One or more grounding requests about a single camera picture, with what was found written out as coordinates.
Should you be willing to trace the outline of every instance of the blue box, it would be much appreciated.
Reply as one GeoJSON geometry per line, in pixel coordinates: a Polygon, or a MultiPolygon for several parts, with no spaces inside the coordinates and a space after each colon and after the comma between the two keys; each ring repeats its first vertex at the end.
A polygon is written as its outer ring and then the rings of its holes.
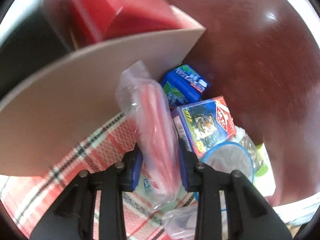
{"type": "Polygon", "coordinates": [[[161,82],[171,110],[188,103],[198,102],[209,83],[189,65],[168,72],[161,82]]]}
{"type": "Polygon", "coordinates": [[[198,158],[236,133],[222,96],[178,106],[171,112],[171,116],[187,150],[196,153],[198,158]]]}

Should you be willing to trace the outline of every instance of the red label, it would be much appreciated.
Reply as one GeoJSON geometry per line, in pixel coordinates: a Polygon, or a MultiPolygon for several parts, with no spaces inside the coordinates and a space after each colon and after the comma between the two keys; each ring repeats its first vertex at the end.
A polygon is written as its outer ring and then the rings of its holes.
{"type": "Polygon", "coordinates": [[[223,97],[214,98],[216,102],[217,122],[227,132],[228,138],[236,133],[236,127],[233,123],[229,109],[223,97]]]}
{"type": "Polygon", "coordinates": [[[228,116],[225,115],[224,111],[216,106],[216,112],[217,112],[217,122],[221,125],[221,127],[226,131],[228,132],[228,127],[227,127],[227,119],[228,119],[228,116]]]}

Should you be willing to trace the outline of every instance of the plastic container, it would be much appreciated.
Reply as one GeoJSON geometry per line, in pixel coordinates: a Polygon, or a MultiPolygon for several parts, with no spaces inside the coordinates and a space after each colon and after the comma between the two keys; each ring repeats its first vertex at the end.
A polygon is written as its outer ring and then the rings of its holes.
{"type": "MultiPolygon", "coordinates": [[[[234,170],[241,171],[252,183],[254,180],[253,162],[249,153],[240,144],[224,142],[206,153],[202,162],[208,164],[216,171],[231,173],[234,170]]],[[[194,193],[196,200],[199,194],[194,193]]]]}
{"type": "Polygon", "coordinates": [[[263,158],[262,167],[254,174],[253,185],[257,188],[264,197],[272,196],[276,191],[276,182],[273,175],[271,162],[264,143],[257,145],[257,151],[263,158]]]}
{"type": "Polygon", "coordinates": [[[242,147],[244,147],[253,161],[254,173],[257,173],[257,171],[261,169],[260,173],[263,175],[264,172],[262,170],[267,171],[268,167],[264,165],[262,155],[258,152],[256,146],[254,145],[254,143],[252,142],[252,140],[247,135],[244,129],[236,126],[236,131],[237,133],[229,141],[238,143],[242,147]]]}

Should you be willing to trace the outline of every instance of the red box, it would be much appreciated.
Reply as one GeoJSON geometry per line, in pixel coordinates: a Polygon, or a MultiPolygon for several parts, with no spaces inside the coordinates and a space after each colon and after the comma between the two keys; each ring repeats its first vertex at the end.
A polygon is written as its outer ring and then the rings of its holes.
{"type": "Polygon", "coordinates": [[[165,0],[69,0],[73,29],[88,45],[109,38],[159,30],[180,24],[165,0]]]}

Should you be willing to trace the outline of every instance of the cardboard sheet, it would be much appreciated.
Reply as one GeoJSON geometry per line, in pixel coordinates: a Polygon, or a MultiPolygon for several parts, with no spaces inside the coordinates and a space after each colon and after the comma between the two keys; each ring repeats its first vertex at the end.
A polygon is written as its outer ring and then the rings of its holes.
{"type": "Polygon", "coordinates": [[[35,176],[119,112],[115,89],[138,60],[159,80],[205,28],[172,7],[186,28],[113,39],[44,67],[0,102],[0,174],[35,176]]]}

